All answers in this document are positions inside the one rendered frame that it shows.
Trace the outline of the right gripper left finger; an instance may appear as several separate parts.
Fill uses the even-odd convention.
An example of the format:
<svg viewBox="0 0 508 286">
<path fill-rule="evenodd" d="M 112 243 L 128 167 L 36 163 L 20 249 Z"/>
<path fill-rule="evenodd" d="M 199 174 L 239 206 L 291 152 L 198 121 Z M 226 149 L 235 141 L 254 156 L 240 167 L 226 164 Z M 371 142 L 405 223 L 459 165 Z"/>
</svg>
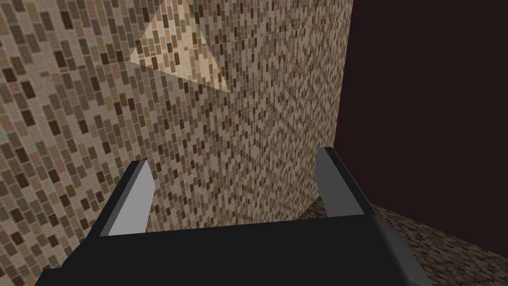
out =
<svg viewBox="0 0 508 286">
<path fill-rule="evenodd" d="M 144 233 L 154 192 L 155 181 L 148 161 L 132 161 L 88 232 L 88 238 Z"/>
</svg>

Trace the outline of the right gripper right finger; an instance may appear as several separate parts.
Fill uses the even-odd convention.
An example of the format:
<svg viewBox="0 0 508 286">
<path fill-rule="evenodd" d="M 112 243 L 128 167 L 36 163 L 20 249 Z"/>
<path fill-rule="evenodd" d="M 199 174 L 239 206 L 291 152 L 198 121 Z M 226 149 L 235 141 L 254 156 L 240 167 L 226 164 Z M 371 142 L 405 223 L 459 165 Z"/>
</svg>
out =
<svg viewBox="0 0 508 286">
<path fill-rule="evenodd" d="M 314 175 L 327 217 L 376 215 L 332 147 L 317 148 Z"/>
</svg>

